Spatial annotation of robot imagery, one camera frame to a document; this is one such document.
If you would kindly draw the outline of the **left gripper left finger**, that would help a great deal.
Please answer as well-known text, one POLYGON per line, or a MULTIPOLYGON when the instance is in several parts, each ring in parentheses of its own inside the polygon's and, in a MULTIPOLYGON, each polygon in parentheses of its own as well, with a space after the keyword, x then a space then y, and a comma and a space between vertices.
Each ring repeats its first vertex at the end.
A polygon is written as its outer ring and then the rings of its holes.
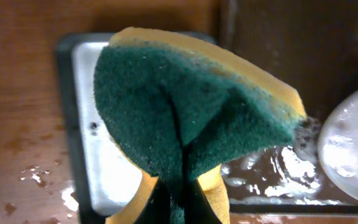
POLYGON ((171 196, 158 180, 134 224, 169 224, 171 196))

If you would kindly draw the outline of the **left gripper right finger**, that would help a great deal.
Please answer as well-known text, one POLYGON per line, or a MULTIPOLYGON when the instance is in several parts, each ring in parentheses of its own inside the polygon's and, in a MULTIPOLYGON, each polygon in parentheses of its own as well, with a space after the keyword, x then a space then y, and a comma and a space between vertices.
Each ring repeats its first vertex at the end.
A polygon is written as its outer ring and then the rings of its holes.
POLYGON ((221 224, 198 181, 185 185, 185 224, 221 224))

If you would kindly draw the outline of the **pale green plate top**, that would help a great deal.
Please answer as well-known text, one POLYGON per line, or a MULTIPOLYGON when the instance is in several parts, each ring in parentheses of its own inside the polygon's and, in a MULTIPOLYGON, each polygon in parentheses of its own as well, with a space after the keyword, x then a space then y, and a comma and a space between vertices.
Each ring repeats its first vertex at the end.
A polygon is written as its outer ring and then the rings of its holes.
POLYGON ((317 148, 325 174, 339 189, 358 200, 358 90, 328 116, 317 148))

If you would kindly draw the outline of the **green yellow sponge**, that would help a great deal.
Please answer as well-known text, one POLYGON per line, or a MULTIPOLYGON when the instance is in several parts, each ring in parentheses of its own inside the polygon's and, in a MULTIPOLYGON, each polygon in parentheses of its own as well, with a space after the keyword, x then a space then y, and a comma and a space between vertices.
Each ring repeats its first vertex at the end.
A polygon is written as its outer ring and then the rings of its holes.
POLYGON ((221 223, 224 163, 286 146, 307 114, 297 90, 247 60, 189 35, 128 27, 94 70, 96 109, 124 155, 170 196, 185 223, 185 185, 198 181, 221 223))

